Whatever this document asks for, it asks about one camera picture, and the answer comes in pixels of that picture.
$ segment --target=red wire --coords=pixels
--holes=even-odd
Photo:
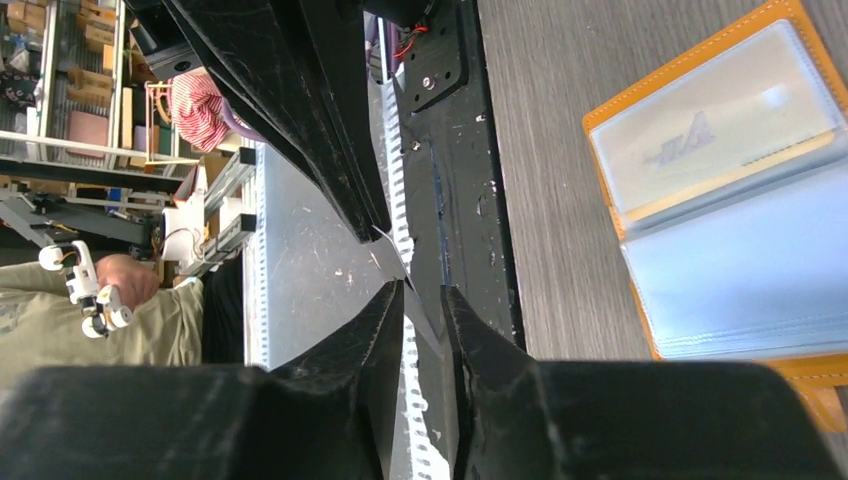
[[[396,53],[396,54],[394,55],[394,56],[395,56],[395,58],[403,58],[403,56],[404,56],[404,55],[406,55],[406,52],[408,52],[408,51],[409,51],[409,49],[410,49],[410,48],[412,48],[412,45],[415,43],[415,37],[416,37],[418,34],[427,33],[427,32],[429,32],[429,31],[430,31],[430,28],[428,28],[428,27],[424,27],[424,26],[421,26],[421,27],[415,27],[415,28],[412,30],[412,33],[410,33],[409,43],[408,43],[408,44],[406,44],[406,46],[405,46],[405,47],[403,47],[403,49],[402,49],[401,51],[399,51],[398,53]]]

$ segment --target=olive green shirt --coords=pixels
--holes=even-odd
[[[197,365],[202,316],[196,281],[160,290],[108,338],[88,338],[63,275],[37,263],[0,267],[0,389],[41,366]]]

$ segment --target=wooden table surface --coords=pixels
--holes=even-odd
[[[583,115],[763,0],[479,2],[527,345],[647,359]],[[843,79],[848,1],[808,0]],[[844,437],[831,436],[848,458]]]

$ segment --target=orange card holder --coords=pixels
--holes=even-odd
[[[734,76],[742,80],[734,83]],[[587,114],[584,130],[631,278],[637,268],[628,257],[631,242],[842,159],[848,164],[846,111],[848,89],[800,0],[772,0]],[[673,310],[646,307],[640,282],[631,286],[655,359],[682,358],[687,346],[724,335],[660,338],[652,309]],[[763,335],[772,328],[750,327]],[[821,430],[844,431],[835,387],[848,385],[848,349],[783,351],[789,350],[747,360],[779,371]],[[721,353],[692,358],[745,360]]]

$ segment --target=red striped cloth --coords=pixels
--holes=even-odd
[[[182,74],[171,79],[168,105],[180,136],[211,152],[230,132],[221,119],[223,98],[208,74]]]

